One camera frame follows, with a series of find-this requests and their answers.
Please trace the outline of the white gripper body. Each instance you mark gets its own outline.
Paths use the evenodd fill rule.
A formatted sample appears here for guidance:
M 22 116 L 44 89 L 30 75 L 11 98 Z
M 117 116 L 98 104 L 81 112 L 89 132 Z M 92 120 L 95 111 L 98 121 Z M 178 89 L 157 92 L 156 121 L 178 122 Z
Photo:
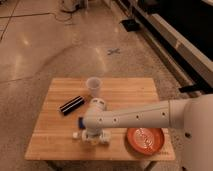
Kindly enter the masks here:
M 102 128 L 99 125 L 103 122 L 103 117 L 101 113 L 106 110 L 106 103 L 101 98 L 93 98 L 89 103 L 89 108 L 87 109 L 83 117 L 83 125 L 85 126 L 85 131 L 88 135 L 99 135 Z

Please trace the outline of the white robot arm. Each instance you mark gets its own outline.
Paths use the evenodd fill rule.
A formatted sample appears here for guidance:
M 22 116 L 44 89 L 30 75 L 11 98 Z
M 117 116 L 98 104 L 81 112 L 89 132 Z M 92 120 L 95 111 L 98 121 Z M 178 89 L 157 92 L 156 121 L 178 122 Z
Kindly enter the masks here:
M 182 129 L 182 167 L 213 171 L 213 94 L 111 111 L 106 110 L 103 99 L 93 98 L 83 125 L 86 141 L 99 137 L 104 128 Z

